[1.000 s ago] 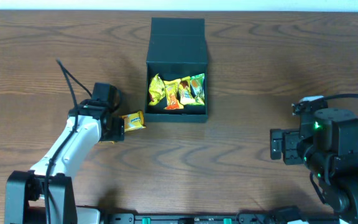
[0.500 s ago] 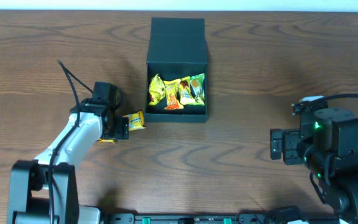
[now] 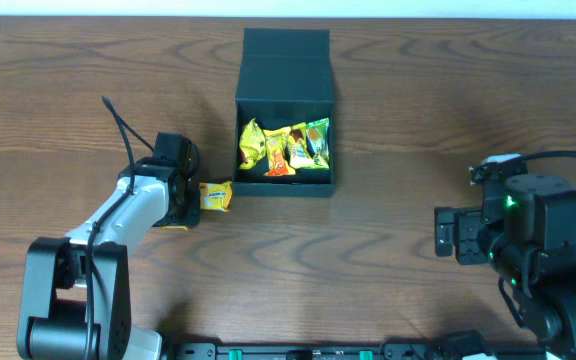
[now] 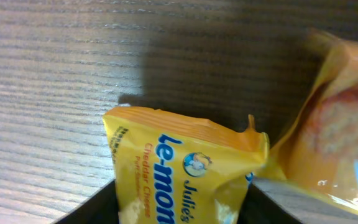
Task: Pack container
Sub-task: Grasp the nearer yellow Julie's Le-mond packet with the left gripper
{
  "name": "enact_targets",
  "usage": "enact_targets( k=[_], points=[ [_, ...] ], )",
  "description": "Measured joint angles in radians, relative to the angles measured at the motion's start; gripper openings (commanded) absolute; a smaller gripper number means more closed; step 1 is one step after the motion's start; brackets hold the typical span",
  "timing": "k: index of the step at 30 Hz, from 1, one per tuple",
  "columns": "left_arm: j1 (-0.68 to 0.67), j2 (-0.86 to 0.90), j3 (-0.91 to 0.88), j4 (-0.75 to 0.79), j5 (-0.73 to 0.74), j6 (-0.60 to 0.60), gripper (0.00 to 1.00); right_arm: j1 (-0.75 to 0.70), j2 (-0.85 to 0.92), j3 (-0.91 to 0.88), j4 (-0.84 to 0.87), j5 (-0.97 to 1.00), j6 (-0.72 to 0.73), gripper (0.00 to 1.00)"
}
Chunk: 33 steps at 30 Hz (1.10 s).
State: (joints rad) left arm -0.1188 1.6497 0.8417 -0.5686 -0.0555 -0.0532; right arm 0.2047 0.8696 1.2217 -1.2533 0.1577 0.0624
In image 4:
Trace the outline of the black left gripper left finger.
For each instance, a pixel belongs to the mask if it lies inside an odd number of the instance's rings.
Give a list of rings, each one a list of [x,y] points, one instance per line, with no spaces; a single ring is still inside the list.
[[[83,205],[55,224],[119,224],[115,181],[105,185]]]

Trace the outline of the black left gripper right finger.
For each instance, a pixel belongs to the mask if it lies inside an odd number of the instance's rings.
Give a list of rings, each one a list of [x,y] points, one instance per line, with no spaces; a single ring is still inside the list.
[[[354,224],[358,216],[265,179],[252,181],[238,223]]]

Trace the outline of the yellow cheddar sandwich snack packet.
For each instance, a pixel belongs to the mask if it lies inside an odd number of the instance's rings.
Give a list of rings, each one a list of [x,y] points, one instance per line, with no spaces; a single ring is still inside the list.
[[[144,107],[103,116],[119,222],[233,224],[269,138],[254,118],[241,133],[208,119]]]

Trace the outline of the orange cracker snack packet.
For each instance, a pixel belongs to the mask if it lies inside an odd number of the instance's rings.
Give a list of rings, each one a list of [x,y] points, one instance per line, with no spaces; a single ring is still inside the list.
[[[311,30],[305,46],[323,64],[257,175],[358,215],[358,42]]]

